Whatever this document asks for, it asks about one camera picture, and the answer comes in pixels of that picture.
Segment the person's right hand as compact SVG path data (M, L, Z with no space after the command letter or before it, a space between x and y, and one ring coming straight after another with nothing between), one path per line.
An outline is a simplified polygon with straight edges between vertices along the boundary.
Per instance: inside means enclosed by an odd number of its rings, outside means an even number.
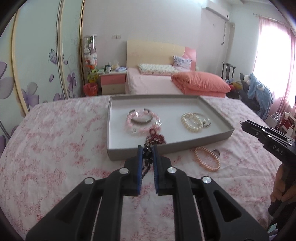
M285 182L282 180L283 176L283 164L281 164L277 170L273 191L270 195L271 202L274 203L277 200L282 202L288 202L288 204L295 202L296 191L295 185L291 186L289 190L285 191Z

